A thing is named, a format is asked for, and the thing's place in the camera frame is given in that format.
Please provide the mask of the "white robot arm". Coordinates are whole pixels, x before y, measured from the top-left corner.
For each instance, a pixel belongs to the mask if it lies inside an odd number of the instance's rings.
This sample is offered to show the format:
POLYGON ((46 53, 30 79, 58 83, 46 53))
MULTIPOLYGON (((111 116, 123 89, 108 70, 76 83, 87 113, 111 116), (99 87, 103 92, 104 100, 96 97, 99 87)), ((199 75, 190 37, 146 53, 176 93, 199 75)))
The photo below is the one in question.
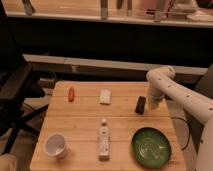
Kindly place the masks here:
POLYGON ((202 123, 204 129, 195 170, 213 171, 213 99, 176 83, 174 77, 175 69, 172 66, 158 67, 147 72, 149 108, 156 109, 167 95, 202 123))

